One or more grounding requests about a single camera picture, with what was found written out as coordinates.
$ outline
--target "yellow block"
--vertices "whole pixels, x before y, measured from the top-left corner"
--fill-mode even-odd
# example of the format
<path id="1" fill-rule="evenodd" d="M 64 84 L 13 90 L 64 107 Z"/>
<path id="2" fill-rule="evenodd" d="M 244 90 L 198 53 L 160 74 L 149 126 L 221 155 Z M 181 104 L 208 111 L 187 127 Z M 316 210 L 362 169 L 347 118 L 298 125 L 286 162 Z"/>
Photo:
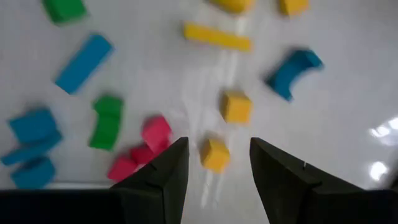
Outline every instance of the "yellow block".
<path id="1" fill-rule="evenodd" d="M 254 0 L 210 0 L 222 9 L 232 13 L 242 13 L 253 7 Z"/>
<path id="2" fill-rule="evenodd" d="M 253 104 L 240 91 L 225 91 L 221 101 L 221 115 L 227 123 L 248 124 L 251 119 Z"/>
<path id="3" fill-rule="evenodd" d="M 279 0 L 280 10 L 286 16 L 294 16 L 310 7 L 308 0 Z"/>
<path id="4" fill-rule="evenodd" d="M 206 169 L 222 173 L 229 164 L 230 154 L 220 140 L 209 139 L 201 151 L 201 163 Z"/>
<path id="5" fill-rule="evenodd" d="M 243 52 L 250 52 L 252 49 L 251 40 L 246 37 L 238 37 L 234 34 L 200 26 L 192 22 L 185 23 L 184 36 L 188 40 L 206 42 L 226 48 L 238 49 Z"/>

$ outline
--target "foam block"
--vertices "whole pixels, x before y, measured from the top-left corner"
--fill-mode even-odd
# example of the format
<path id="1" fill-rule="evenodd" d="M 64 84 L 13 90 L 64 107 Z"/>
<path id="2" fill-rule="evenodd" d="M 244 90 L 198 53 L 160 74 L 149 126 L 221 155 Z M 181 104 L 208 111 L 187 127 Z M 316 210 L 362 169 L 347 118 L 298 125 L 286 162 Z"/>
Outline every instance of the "foam block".
<path id="1" fill-rule="evenodd" d="M 302 13 L 310 7 L 308 0 L 279 0 L 280 11 L 286 16 Z"/>
<path id="2" fill-rule="evenodd" d="M 56 130 L 51 112 L 39 109 L 9 121 L 11 129 L 21 143 L 41 140 Z"/>
<path id="3" fill-rule="evenodd" d="M 55 131 L 53 134 L 43 140 L 22 146 L 21 148 L 2 157 L 1 162 L 4 165 L 9 166 L 18 162 L 25 162 L 38 158 L 49 152 L 49 150 L 54 148 L 54 146 L 56 146 L 61 140 L 61 134 L 58 131 Z"/>
<path id="4" fill-rule="evenodd" d="M 155 152 L 149 148 L 148 145 L 143 144 L 130 149 L 130 157 L 139 165 L 145 165 L 151 160 L 155 159 L 158 155 L 164 152 L 170 146 L 170 141 L 166 140 L 160 144 Z"/>
<path id="5" fill-rule="evenodd" d="M 123 105 L 122 99 L 104 95 L 94 104 L 94 110 L 100 115 L 120 117 Z"/>
<path id="6" fill-rule="evenodd" d="M 311 50 L 296 50 L 266 83 L 283 99 L 290 101 L 293 98 L 290 87 L 304 71 L 311 68 L 323 68 L 318 56 Z"/>
<path id="7" fill-rule="evenodd" d="M 43 0 L 43 5 L 56 24 L 77 20 L 87 14 L 81 0 Z"/>
<path id="8" fill-rule="evenodd" d="M 112 116 L 98 116 L 94 135 L 90 140 L 90 147 L 112 150 L 120 131 L 120 118 Z"/>
<path id="9" fill-rule="evenodd" d="M 11 174 L 18 189 L 42 189 L 53 181 L 55 168 L 47 157 L 35 159 Z"/>
<path id="10" fill-rule="evenodd" d="M 103 36 L 91 34 L 55 83 L 69 94 L 76 92 L 112 51 L 113 46 Z"/>
<path id="11" fill-rule="evenodd" d="M 225 91 L 221 101 L 221 115 L 227 123 L 248 124 L 252 112 L 251 100 L 241 91 Z"/>
<path id="12" fill-rule="evenodd" d="M 148 120 L 141 132 L 141 136 L 149 148 L 156 152 L 159 146 L 169 139 L 172 130 L 163 116 L 156 116 Z"/>
<path id="13" fill-rule="evenodd" d="M 225 11 L 242 13 L 253 7 L 254 0 L 210 0 Z"/>
<path id="14" fill-rule="evenodd" d="M 229 164 L 230 154 L 224 142 L 209 139 L 201 151 L 201 163 L 206 169 L 222 173 Z"/>
<path id="15" fill-rule="evenodd" d="M 136 168 L 137 164 L 133 160 L 125 156 L 121 156 L 116 159 L 112 168 L 108 172 L 108 178 L 116 182 L 122 181 L 133 174 Z"/>
<path id="16" fill-rule="evenodd" d="M 237 49 L 243 52 L 252 50 L 252 42 L 247 37 L 239 37 L 235 34 L 222 32 L 192 22 L 184 25 L 184 36 L 188 40 L 219 45 L 229 49 Z"/>

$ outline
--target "white tabletop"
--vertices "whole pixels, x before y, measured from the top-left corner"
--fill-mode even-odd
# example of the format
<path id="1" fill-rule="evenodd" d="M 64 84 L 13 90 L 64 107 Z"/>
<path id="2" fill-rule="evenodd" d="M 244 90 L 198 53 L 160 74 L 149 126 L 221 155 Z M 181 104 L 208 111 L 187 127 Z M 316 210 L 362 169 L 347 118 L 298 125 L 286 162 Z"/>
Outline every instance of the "white tabletop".
<path id="1" fill-rule="evenodd" d="M 267 223 L 251 174 L 252 136 L 365 189 L 389 183 L 398 152 L 369 130 L 398 114 L 397 1 L 311 0 L 311 10 L 292 19 L 280 16 L 276 0 L 257 0 L 243 17 L 203 0 L 85 2 L 90 17 L 57 27 L 39 0 L 0 1 L 1 154 L 17 146 L 7 120 L 47 105 L 64 137 L 50 153 L 57 182 L 110 185 L 114 158 L 140 142 L 145 117 L 162 113 L 174 139 L 190 138 L 183 223 Z M 182 21 L 248 35 L 254 51 L 187 42 Z M 104 34 L 116 51 L 68 95 L 53 80 L 90 32 Z M 262 79 L 301 46 L 314 50 L 325 69 L 299 80 L 287 103 Z M 254 103 L 250 126 L 226 124 L 218 111 L 220 91 L 231 87 Z M 91 104 L 104 92 L 123 96 L 126 105 L 113 153 L 87 146 L 96 119 Z M 223 175 L 200 164 L 198 147 L 208 133 L 223 136 L 231 151 Z M 379 181 L 370 175 L 377 161 L 388 170 Z M 0 167 L 1 188 L 14 188 L 9 174 L 16 168 Z"/>

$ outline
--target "yellow rectangular block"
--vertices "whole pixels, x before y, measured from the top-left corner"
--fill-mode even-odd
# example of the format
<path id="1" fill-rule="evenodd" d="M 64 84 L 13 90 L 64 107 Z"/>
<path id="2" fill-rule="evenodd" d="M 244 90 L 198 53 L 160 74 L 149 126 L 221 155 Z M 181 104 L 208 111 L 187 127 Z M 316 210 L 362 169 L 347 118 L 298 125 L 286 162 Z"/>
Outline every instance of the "yellow rectangular block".
<path id="1" fill-rule="evenodd" d="M 211 0 L 211 2 L 232 13 L 245 12 L 254 4 L 254 0 Z"/>
<path id="2" fill-rule="evenodd" d="M 229 164 L 230 154 L 224 142 L 215 139 L 207 140 L 201 151 L 201 163 L 206 169 L 222 173 Z"/>
<path id="3" fill-rule="evenodd" d="M 248 124 L 252 101 L 241 91 L 225 91 L 221 101 L 221 115 L 227 123 Z"/>
<path id="4" fill-rule="evenodd" d="M 246 37 L 238 37 L 234 34 L 200 26 L 192 22 L 185 23 L 184 36 L 188 40 L 206 42 L 230 49 L 238 49 L 243 52 L 250 52 L 252 49 L 251 40 Z"/>
<path id="5" fill-rule="evenodd" d="M 280 10 L 286 16 L 294 16 L 310 7 L 308 0 L 279 0 Z"/>

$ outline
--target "green block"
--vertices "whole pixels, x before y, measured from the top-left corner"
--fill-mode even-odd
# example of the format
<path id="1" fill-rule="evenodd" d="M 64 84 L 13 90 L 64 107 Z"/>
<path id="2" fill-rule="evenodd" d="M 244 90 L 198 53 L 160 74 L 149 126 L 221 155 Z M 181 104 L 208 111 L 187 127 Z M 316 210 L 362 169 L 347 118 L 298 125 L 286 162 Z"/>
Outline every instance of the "green block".
<path id="1" fill-rule="evenodd" d="M 95 104 L 94 110 L 99 115 L 120 117 L 123 109 L 122 99 L 105 95 L 102 96 Z"/>
<path id="2" fill-rule="evenodd" d="M 121 119 L 112 116 L 98 116 L 96 129 L 90 147 L 112 151 L 118 140 Z"/>
<path id="3" fill-rule="evenodd" d="M 77 20 L 87 14 L 81 0 L 43 0 L 43 5 L 56 24 Z"/>

